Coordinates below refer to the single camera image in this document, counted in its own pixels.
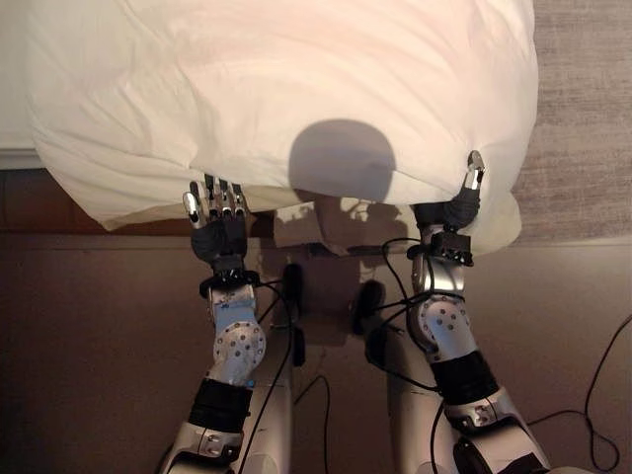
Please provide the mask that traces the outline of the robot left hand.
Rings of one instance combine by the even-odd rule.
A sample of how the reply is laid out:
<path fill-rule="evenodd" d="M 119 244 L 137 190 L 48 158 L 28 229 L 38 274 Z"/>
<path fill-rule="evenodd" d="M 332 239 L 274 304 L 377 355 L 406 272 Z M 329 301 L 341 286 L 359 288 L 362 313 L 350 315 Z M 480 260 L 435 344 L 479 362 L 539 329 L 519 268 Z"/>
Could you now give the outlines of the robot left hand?
<path fill-rule="evenodd" d="M 247 206 L 241 186 L 205 174 L 190 182 L 183 205 L 196 256 L 209 264 L 247 253 Z"/>

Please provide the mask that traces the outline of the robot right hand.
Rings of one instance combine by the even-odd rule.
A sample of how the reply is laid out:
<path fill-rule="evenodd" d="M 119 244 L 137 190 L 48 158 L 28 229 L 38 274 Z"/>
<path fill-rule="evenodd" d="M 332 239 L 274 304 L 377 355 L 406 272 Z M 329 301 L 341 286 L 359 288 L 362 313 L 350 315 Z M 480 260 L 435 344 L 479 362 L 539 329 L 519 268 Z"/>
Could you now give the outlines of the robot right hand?
<path fill-rule="evenodd" d="M 451 200 L 416 203 L 412 210 L 420 230 L 431 225 L 442 225 L 453 231 L 471 224 L 480 208 L 480 193 L 485 175 L 485 164 L 478 150 L 467 158 L 467 172 L 461 188 Z"/>

